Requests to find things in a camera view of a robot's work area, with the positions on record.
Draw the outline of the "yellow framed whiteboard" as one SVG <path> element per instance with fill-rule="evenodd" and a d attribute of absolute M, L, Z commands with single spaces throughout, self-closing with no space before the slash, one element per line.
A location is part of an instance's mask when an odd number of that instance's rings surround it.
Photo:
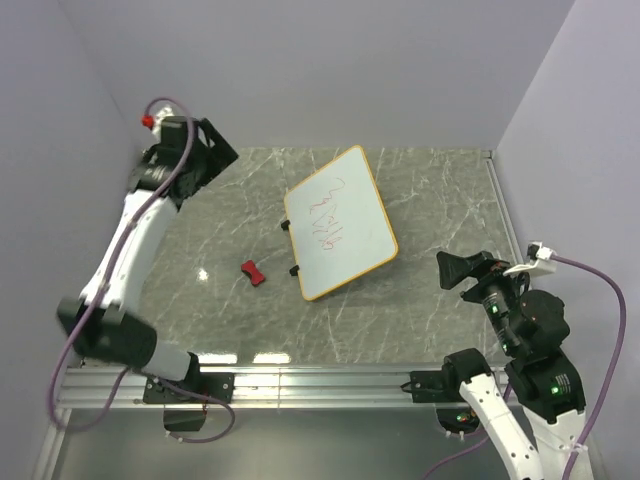
<path fill-rule="evenodd" d="M 399 252 L 364 149 L 355 145 L 284 196 L 301 294 L 314 301 Z"/>

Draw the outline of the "red whiteboard eraser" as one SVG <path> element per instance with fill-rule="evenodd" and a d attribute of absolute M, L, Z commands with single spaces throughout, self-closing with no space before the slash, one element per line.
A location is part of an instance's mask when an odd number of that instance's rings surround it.
<path fill-rule="evenodd" d="M 266 281 L 265 275 L 259 270 L 253 260 L 247 260 L 241 265 L 241 272 L 249 278 L 252 286 L 257 287 Z"/>

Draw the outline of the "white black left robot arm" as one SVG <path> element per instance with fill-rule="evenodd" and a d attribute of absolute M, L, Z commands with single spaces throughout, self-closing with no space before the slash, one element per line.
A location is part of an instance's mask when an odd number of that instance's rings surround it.
<path fill-rule="evenodd" d="M 121 218 L 97 271 L 78 297 L 60 301 L 57 317 L 78 356 L 167 380 L 171 395 L 190 402 L 203 381 L 195 356 L 160 340 L 138 314 L 140 298 L 183 203 L 238 154 L 206 118 L 168 116 L 158 126 L 158 141 L 131 173 Z"/>

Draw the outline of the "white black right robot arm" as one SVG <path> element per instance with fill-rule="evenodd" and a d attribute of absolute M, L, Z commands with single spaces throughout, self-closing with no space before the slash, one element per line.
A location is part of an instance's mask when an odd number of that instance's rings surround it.
<path fill-rule="evenodd" d="M 508 390 L 515 393 L 534 436 L 527 437 L 507 405 L 485 357 L 466 349 L 445 357 L 441 386 L 475 412 L 512 479 L 569 479 L 569 462 L 584 452 L 586 401 L 581 378 L 561 349 L 570 328 L 564 302 L 528 287 L 529 269 L 486 251 L 436 255 L 440 286 L 475 284 L 461 298 L 484 308 L 510 361 Z"/>

